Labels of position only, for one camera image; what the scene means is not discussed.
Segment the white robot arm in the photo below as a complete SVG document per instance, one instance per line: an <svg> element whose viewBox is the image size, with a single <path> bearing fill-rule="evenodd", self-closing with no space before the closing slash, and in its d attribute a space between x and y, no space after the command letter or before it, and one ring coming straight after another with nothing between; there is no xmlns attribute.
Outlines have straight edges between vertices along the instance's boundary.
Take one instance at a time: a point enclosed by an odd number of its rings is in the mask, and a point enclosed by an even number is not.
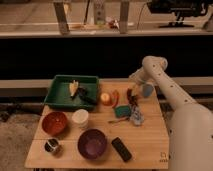
<svg viewBox="0 0 213 171"><path fill-rule="evenodd" d="M165 73L167 66L166 58L146 56L129 78L138 85L152 79L173 109L168 171L213 171L213 113Z"/></svg>

